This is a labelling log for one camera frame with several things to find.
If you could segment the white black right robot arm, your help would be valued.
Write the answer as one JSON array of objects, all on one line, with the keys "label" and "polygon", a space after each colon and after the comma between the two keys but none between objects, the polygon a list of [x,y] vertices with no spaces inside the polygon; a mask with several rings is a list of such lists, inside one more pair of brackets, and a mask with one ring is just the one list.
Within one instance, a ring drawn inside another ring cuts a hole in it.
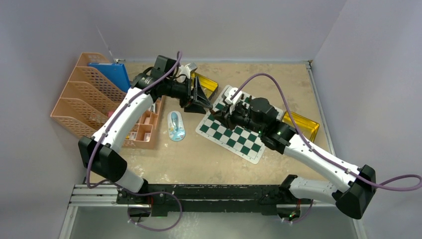
[{"label": "white black right robot arm", "polygon": [[371,166],[350,164],[302,138],[293,126],[281,121],[279,112],[265,98],[251,99],[248,105],[225,104],[210,113],[227,129],[242,127],[258,133],[267,148],[300,161],[328,180],[324,183],[291,176],[279,190],[284,202],[314,199],[335,205],[350,218],[363,217],[376,193],[372,186],[376,172]]}]

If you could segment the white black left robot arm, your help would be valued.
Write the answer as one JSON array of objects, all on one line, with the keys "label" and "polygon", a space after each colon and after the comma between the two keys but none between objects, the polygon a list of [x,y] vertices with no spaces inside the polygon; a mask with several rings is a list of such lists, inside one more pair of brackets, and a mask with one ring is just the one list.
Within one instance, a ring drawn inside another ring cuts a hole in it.
[{"label": "white black left robot arm", "polygon": [[148,181],[128,168],[127,161],[119,154],[126,136],[141,116],[162,96],[178,99],[187,113],[205,114],[212,103],[201,89],[198,78],[186,74],[182,82],[175,79],[182,52],[171,59],[159,55],[150,73],[141,73],[132,83],[112,116],[92,136],[82,136],[78,148],[86,168],[86,185],[92,189],[98,184],[90,182],[91,172],[102,176],[129,191],[129,197],[141,204],[148,199]]}]

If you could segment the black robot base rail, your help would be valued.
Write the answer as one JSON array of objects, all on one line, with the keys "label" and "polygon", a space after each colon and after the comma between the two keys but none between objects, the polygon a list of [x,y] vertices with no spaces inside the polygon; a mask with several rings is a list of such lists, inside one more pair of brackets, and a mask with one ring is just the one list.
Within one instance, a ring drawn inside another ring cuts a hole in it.
[{"label": "black robot base rail", "polygon": [[282,185],[221,185],[221,184],[150,184],[152,196],[136,196],[118,190],[116,202],[134,207],[152,207],[152,216],[169,212],[260,213],[265,216],[287,217],[309,199],[295,198]]}]

